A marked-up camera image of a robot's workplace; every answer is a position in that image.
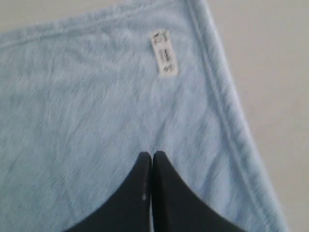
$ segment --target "light blue blanket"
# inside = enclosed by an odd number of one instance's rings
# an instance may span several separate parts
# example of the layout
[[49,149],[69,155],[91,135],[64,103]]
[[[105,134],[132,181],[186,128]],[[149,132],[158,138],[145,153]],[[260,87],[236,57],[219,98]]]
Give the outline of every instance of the light blue blanket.
[[[158,29],[174,77],[159,73]],[[0,35],[1,232],[72,226],[156,150],[223,217],[288,230],[203,0],[131,2]]]

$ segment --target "floor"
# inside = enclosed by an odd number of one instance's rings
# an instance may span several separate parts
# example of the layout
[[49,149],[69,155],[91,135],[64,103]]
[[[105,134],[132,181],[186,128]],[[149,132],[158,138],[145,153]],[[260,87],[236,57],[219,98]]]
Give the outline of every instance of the floor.
[[[0,31],[116,2],[120,0],[2,0]],[[308,231],[309,1],[208,2],[288,223],[293,231]]]

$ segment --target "care label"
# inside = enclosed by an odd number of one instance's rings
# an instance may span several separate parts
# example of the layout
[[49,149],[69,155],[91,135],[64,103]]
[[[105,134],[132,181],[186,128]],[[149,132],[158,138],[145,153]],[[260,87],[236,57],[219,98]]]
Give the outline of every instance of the care label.
[[158,30],[151,35],[151,44],[158,63],[160,75],[172,77],[178,74],[178,64],[175,51],[167,30]]

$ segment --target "black object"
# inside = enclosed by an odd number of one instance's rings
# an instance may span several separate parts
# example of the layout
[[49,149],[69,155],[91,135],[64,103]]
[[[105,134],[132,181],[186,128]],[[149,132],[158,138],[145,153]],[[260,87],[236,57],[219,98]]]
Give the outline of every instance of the black object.
[[149,232],[151,167],[151,156],[140,153],[107,202],[67,232]]
[[153,168],[150,155],[140,153],[107,202],[67,232],[149,232],[151,193],[155,232],[244,232],[204,204],[162,151]]

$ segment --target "stitched seam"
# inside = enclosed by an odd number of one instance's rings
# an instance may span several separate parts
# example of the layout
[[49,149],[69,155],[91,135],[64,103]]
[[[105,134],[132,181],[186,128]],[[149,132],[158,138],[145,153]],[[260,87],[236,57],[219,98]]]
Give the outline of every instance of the stitched seam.
[[[199,44],[204,48],[203,51],[202,51],[202,57],[203,57],[203,60],[204,60],[204,69],[205,69],[205,72],[206,73],[209,73],[209,80],[210,80],[210,86],[211,88],[214,90],[213,93],[214,93],[214,96],[215,96],[215,99],[218,103],[217,105],[217,110],[219,112],[219,117],[220,117],[220,120],[222,121],[223,123],[223,129],[225,131],[225,136],[228,138],[232,138],[232,132],[231,130],[229,129],[229,123],[228,123],[228,120],[226,119],[225,117],[225,113],[224,113],[224,110],[223,110],[223,106],[222,106],[222,101],[220,100],[220,96],[218,94],[218,89],[216,87],[216,84],[214,84],[214,71],[213,71],[213,66],[211,64],[211,62],[209,61],[208,59],[208,56],[206,55],[207,51],[206,51],[206,47],[205,47],[205,44],[203,43],[203,36],[202,36],[202,32],[200,30],[200,26],[199,26],[199,23],[198,23],[198,20],[195,16],[195,11],[192,7],[192,4],[190,2],[190,0],[185,0],[185,2],[187,3],[188,5],[188,9],[189,9],[189,13],[190,13],[190,16],[191,16],[191,21],[194,25],[194,31],[196,33],[196,36],[198,38],[198,42]],[[249,179],[243,174],[243,169],[241,169],[241,164],[240,164],[240,161],[238,159],[238,156],[237,156],[237,149],[236,149],[236,145],[235,145],[235,142],[233,139],[228,139],[228,144],[231,148],[231,151],[232,151],[232,154],[233,154],[233,157],[237,163],[237,166],[240,170],[240,176],[242,178],[242,181],[244,183],[244,185],[247,187],[247,190],[249,192],[249,196],[251,198],[251,201],[255,207],[255,210],[257,212],[257,214],[259,215],[260,219],[262,221],[265,221],[267,222],[266,224],[266,227],[267,227],[267,230],[270,230],[269,228],[269,224],[268,224],[268,220],[266,219],[266,215],[263,211],[263,209],[260,207],[260,205],[258,205],[259,201],[256,201],[257,197],[253,194],[253,191],[252,191],[252,188],[250,186],[250,182],[249,182]]]
[[71,27],[64,27],[64,29],[58,29],[58,30],[54,30],[51,29],[50,31],[47,32],[42,32],[39,33],[38,35],[33,35],[33,36],[24,36],[22,39],[19,40],[15,40],[15,41],[9,41],[9,42],[5,42],[0,44],[0,49],[5,49],[7,47],[10,46],[14,46],[14,45],[18,45],[18,44],[22,44],[22,43],[26,43],[26,42],[30,42],[36,39],[41,39],[41,38],[46,38],[46,37],[52,37],[52,36],[56,36],[56,35],[63,35],[63,34],[67,34],[70,32],[91,32],[94,27],[96,27],[99,24],[104,23],[104,25],[102,25],[103,27],[106,26],[106,24],[108,23],[108,21],[118,21],[122,18],[130,18],[132,16],[135,16],[136,14],[138,14],[139,12],[144,12],[147,10],[151,10],[157,6],[164,6],[164,5],[168,5],[168,4],[172,4],[174,3],[176,0],[157,0],[155,2],[150,2],[150,3],[146,3],[143,5],[140,5],[138,8],[132,10],[132,9],[128,9],[124,12],[121,12],[120,14],[110,14],[102,19],[92,19],[91,22],[83,24],[83,25],[78,25],[78,26],[71,26]]

